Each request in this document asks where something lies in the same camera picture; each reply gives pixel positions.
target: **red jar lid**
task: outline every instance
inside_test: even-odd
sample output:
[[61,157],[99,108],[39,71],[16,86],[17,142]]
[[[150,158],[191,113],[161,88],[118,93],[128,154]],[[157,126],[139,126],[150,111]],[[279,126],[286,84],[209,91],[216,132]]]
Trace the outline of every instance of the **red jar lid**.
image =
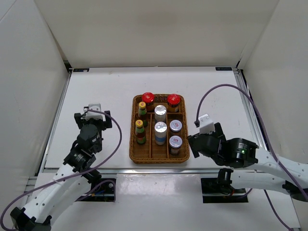
[[178,96],[177,94],[171,94],[168,96],[167,101],[171,105],[177,105],[181,101],[181,97]]
[[142,95],[142,101],[145,103],[151,103],[154,101],[154,95],[150,92],[146,92]]

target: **brown woven tray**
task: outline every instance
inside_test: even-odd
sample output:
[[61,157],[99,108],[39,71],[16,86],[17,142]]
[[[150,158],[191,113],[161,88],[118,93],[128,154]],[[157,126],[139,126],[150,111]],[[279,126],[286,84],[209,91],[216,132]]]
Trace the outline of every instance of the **brown woven tray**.
[[[130,127],[130,142],[129,142],[129,157],[135,164],[178,164],[183,163],[189,158],[189,146],[186,122],[186,111],[185,111],[185,101],[182,96],[179,104],[179,112],[170,113],[167,112],[167,140],[164,145],[157,145],[155,142],[154,126],[155,118],[154,113],[148,113],[149,124],[145,128],[146,132],[146,143],[138,144],[135,135],[135,122],[138,119],[138,104],[141,102],[142,95],[137,95],[133,99],[133,107],[131,114],[131,127]],[[155,94],[154,106],[164,105],[167,108],[167,97],[168,94]],[[172,120],[177,119],[182,122],[182,130],[180,132],[180,137],[183,140],[183,144],[180,148],[179,155],[171,155],[168,149],[168,143],[170,138],[169,124]]]

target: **jar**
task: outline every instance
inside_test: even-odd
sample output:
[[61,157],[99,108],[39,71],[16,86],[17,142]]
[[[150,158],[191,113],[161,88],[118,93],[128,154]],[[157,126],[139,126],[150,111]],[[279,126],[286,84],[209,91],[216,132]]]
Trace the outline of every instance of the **jar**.
[[140,119],[136,121],[136,133],[135,134],[136,134],[137,143],[144,144],[146,142],[143,121]]
[[172,120],[170,122],[170,136],[178,136],[182,130],[182,123],[179,120]]
[[169,112],[178,112],[180,101],[181,101],[181,97],[178,96],[177,94],[168,95],[168,97],[167,97],[168,111]]
[[166,122],[167,109],[165,106],[163,105],[156,106],[154,112],[155,112],[155,123]]
[[148,115],[145,108],[145,102],[139,103],[139,110],[138,110],[138,119],[143,121],[143,126],[148,126]]
[[164,122],[157,122],[154,127],[155,142],[158,145],[163,145],[167,138],[167,124]]
[[154,95],[150,92],[146,92],[142,95],[142,101],[146,104],[147,112],[152,112],[154,110]]
[[182,146],[182,139],[180,136],[171,136],[169,139],[169,152],[171,155],[180,154],[180,148]]

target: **can lid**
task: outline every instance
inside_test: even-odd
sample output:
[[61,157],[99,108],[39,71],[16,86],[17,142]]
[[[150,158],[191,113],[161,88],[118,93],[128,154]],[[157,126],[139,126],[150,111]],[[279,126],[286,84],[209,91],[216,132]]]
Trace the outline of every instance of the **can lid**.
[[179,95],[177,95],[177,94],[170,94],[167,97],[167,101],[171,105],[176,105],[176,104],[180,103],[181,97]]
[[145,102],[140,102],[140,103],[139,103],[139,108],[140,108],[140,109],[144,109],[145,106],[146,106]]
[[140,120],[140,119],[138,119],[138,120],[136,121],[136,127],[142,128],[142,126],[143,126],[143,121]]
[[154,95],[150,92],[146,92],[142,95],[142,101],[145,103],[151,103],[154,101]]
[[166,113],[167,113],[167,109],[166,109],[166,107],[165,106],[163,106],[163,105],[158,105],[158,106],[156,106],[156,108],[154,109],[154,112],[155,112],[155,114],[156,115],[161,115],[161,116],[163,116],[163,115],[165,115]]
[[182,129],[182,123],[181,123],[181,121],[179,121],[179,120],[177,120],[177,119],[172,120],[172,121],[170,122],[170,129],[171,129],[171,131],[173,131],[173,132],[181,131],[181,129]]
[[172,148],[180,148],[182,143],[183,141],[180,136],[171,136],[169,139],[169,144]]
[[167,124],[165,124],[164,122],[157,122],[154,129],[155,132],[164,133],[167,131]]

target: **robotic arm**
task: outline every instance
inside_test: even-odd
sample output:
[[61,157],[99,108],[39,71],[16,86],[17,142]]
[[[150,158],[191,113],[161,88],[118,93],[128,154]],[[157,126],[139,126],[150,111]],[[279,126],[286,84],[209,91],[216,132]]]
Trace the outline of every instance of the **robotic arm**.
[[99,103],[89,104],[85,113],[74,115],[80,129],[80,134],[74,141],[70,153],[64,159],[62,166],[53,177],[56,184],[44,188],[23,208],[14,208],[11,218],[14,226],[20,231],[50,231],[51,225],[74,201],[90,190],[91,184],[100,181],[101,175],[97,170],[90,171],[80,177],[63,181],[60,178],[84,172],[90,169],[96,160],[95,154],[102,147],[102,131],[112,127],[111,119],[87,110],[101,111]]
[[[251,173],[223,168],[217,184],[222,187],[268,189],[289,194],[299,201],[306,201],[293,180],[278,165],[270,152],[255,143],[234,138],[226,140],[220,123],[213,123],[208,114],[199,117],[200,132],[188,137],[195,158],[199,153],[212,158],[219,166],[246,168],[261,172]],[[279,161],[308,193],[308,166],[280,157]]]

